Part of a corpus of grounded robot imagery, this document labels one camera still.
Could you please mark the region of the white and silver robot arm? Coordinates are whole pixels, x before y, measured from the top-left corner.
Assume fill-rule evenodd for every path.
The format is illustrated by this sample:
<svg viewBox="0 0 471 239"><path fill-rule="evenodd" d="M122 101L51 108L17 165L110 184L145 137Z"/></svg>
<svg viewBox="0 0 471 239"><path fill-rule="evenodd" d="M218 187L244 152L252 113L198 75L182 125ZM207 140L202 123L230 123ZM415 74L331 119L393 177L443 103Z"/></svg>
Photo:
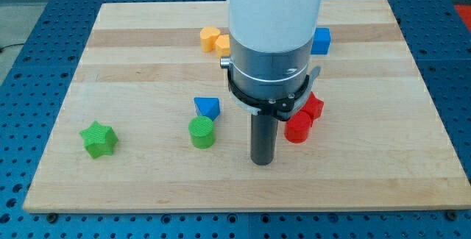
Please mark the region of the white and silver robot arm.
<svg viewBox="0 0 471 239"><path fill-rule="evenodd" d="M255 99L296 93L308 71L321 0L227 0L231 79Z"/></svg>

